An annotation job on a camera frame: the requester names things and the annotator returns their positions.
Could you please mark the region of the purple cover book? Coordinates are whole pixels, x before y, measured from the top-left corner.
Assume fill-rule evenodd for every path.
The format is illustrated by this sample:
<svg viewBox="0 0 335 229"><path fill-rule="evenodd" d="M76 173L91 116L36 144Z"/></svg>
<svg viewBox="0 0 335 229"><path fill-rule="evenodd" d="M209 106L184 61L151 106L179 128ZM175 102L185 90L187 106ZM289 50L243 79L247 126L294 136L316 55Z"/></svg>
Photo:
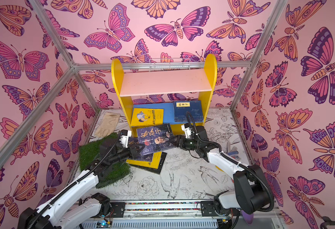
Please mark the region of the purple cover book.
<svg viewBox="0 0 335 229"><path fill-rule="evenodd" d="M138 142L139 144L145 146L141 151L141 155L146 156L175 148L175 146L170 141L173 136L174 135L170 124L138 128Z"/></svg>

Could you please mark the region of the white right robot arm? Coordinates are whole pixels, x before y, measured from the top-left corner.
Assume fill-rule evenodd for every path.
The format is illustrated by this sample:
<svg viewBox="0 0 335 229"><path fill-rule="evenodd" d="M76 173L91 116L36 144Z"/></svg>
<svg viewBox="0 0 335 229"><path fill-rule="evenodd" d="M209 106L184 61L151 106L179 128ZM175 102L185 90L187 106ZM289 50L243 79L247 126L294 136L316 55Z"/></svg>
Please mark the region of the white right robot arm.
<svg viewBox="0 0 335 229"><path fill-rule="evenodd" d="M169 142L185 151L195 151L200 158L226 173L234 183L233 191L214 196L218 214L229 209L242 210L248 215L273 210L274 196L260 166L250 166L229 156L219 143L208 140L203 126L182 127L185 134L168 135Z"/></svg>

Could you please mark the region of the yellow cartoon cover book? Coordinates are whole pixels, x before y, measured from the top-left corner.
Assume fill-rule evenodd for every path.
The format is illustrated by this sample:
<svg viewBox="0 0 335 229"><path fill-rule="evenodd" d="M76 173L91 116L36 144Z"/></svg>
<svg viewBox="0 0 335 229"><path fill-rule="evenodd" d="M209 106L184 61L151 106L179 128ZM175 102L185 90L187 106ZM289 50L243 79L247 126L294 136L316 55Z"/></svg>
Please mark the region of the yellow cartoon cover book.
<svg viewBox="0 0 335 229"><path fill-rule="evenodd" d="M151 108L134 108L132 127L150 127L163 124L164 110Z"/></svg>

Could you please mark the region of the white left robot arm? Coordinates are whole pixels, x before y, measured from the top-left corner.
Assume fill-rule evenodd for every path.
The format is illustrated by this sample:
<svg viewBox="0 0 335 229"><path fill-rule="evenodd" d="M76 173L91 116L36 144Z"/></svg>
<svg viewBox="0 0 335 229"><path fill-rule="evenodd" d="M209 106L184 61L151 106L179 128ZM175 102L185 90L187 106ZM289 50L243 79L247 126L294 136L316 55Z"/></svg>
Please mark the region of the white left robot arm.
<svg viewBox="0 0 335 229"><path fill-rule="evenodd" d="M134 158L143 151L145 145L128 145L128 136L105 140L99 154L81 174L60 193L36 209L24 210L18 222L19 229L73 229L94 216L110 216L110 198L101 193L93 194L75 209L71 207L90 189L96 187L119 162Z"/></svg>

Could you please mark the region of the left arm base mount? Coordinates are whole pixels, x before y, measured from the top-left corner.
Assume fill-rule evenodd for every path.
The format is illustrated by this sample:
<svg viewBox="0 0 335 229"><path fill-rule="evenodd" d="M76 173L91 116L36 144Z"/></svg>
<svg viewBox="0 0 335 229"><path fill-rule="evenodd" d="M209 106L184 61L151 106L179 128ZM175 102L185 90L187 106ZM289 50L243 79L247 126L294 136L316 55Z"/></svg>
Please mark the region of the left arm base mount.
<svg viewBox="0 0 335 229"><path fill-rule="evenodd" d="M92 195L91 198L96 199L100 205L100 210L95 217L122 218L124 216L126 202L112 201L101 193L96 193Z"/></svg>

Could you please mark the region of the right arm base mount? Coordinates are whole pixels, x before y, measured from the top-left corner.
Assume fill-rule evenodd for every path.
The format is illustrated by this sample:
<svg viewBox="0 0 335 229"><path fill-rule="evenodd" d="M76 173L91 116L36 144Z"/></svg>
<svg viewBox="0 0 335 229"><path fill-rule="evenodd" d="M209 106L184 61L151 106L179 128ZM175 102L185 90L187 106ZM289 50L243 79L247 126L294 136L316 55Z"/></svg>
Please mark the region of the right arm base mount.
<svg viewBox="0 0 335 229"><path fill-rule="evenodd" d="M221 203L216 200L200 201L200 211L203 217L232 217L232 209L224 208Z"/></svg>

